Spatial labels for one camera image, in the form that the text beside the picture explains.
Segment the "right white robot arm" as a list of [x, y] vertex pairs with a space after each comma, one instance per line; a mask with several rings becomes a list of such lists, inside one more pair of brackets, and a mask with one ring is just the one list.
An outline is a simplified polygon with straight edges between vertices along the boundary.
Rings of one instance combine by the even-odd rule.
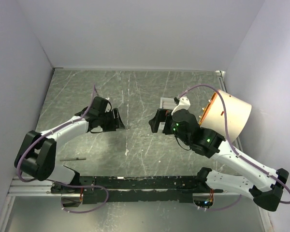
[[277, 210], [286, 189], [287, 170], [269, 168], [238, 149], [232, 150], [224, 136], [200, 127], [195, 115], [186, 109], [173, 113], [160, 108], [148, 123], [153, 133], [158, 132], [160, 123], [164, 123], [164, 134], [174, 135], [196, 154], [217, 160], [238, 173], [235, 176], [208, 171], [196, 179], [198, 191], [222, 189], [246, 196], [267, 211]]

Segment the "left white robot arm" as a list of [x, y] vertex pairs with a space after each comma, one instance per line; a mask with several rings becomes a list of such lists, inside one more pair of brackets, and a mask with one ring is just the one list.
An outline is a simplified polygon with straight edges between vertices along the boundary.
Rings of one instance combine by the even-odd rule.
[[65, 123], [42, 132], [29, 131], [21, 144], [14, 166], [18, 178], [26, 182], [22, 174], [31, 176], [31, 181], [51, 180], [59, 182], [70, 193], [81, 187], [80, 174], [64, 165], [56, 163], [56, 154], [60, 147], [70, 140], [93, 132], [100, 127], [102, 132], [124, 129], [117, 108], [99, 113], [96, 110], [79, 112]]

